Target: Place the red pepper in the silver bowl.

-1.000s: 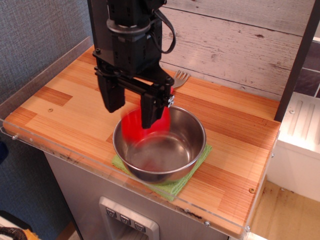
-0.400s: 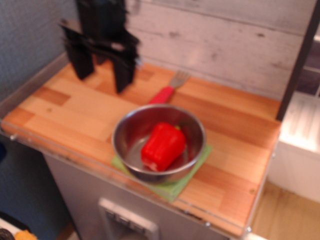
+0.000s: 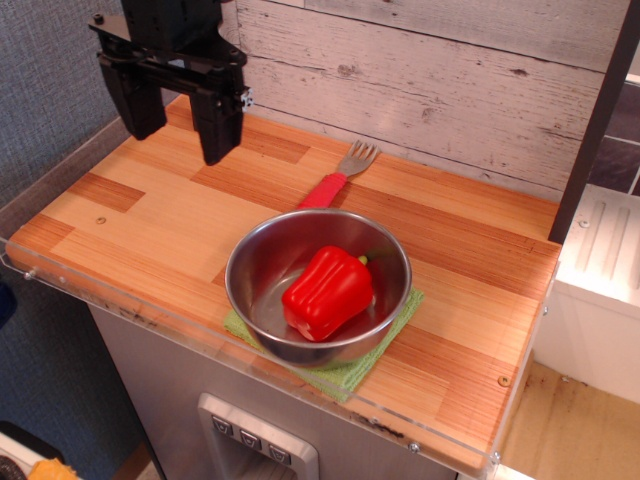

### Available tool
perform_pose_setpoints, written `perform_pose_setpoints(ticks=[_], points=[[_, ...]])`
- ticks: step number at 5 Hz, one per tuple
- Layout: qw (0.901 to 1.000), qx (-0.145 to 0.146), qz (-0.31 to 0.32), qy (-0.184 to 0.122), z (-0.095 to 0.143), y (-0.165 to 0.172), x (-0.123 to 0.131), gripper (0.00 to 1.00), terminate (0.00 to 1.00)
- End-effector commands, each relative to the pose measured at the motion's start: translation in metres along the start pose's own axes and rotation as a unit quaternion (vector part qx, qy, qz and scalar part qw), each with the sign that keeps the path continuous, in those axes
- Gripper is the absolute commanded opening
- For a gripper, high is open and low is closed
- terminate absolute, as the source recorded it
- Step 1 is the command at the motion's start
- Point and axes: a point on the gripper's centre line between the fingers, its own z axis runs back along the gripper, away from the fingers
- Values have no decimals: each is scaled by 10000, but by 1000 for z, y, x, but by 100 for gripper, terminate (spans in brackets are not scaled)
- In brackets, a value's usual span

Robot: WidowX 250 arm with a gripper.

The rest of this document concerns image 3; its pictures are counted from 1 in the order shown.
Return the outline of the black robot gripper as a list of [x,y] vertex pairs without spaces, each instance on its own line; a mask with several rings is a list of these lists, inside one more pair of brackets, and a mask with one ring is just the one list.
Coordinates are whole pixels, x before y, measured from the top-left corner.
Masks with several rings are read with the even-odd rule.
[[[123,1],[121,16],[96,13],[89,27],[105,54],[120,62],[146,58],[181,60],[231,75],[231,96],[215,91],[190,95],[204,162],[219,163],[241,143],[243,112],[252,105],[244,84],[247,57],[223,38],[220,1]],[[166,124],[161,89],[138,64],[98,57],[107,90],[128,132],[144,140]]]

